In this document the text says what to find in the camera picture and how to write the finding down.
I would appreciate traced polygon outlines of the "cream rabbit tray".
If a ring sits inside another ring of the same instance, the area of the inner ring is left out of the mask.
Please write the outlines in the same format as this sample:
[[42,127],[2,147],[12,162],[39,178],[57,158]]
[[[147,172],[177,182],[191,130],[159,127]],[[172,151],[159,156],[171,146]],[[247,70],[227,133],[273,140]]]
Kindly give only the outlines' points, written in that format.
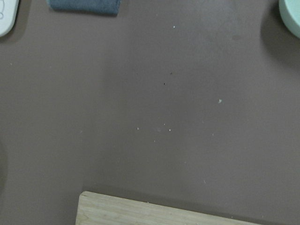
[[8,34],[16,18],[19,0],[0,0],[0,36]]

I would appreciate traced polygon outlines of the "bamboo cutting board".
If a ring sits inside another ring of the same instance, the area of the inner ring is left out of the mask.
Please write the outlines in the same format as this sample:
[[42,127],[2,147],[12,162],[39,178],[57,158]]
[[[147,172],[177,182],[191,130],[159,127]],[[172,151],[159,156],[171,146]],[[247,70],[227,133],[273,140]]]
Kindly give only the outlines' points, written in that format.
[[250,225],[250,222],[84,191],[77,225]]

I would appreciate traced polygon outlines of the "grey folded cloth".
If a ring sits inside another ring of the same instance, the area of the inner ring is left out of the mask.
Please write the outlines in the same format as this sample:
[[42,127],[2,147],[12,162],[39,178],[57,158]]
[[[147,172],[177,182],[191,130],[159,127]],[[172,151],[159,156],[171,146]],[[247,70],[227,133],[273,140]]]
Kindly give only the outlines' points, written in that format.
[[116,16],[120,0],[47,0],[50,8],[56,11],[85,12],[98,15]]

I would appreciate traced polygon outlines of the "mint green bowl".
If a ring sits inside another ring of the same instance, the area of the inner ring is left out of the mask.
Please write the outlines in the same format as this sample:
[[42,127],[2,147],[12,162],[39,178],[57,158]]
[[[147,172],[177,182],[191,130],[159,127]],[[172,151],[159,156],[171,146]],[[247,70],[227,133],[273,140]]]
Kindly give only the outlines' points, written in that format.
[[278,5],[286,28],[300,38],[300,0],[279,0]]

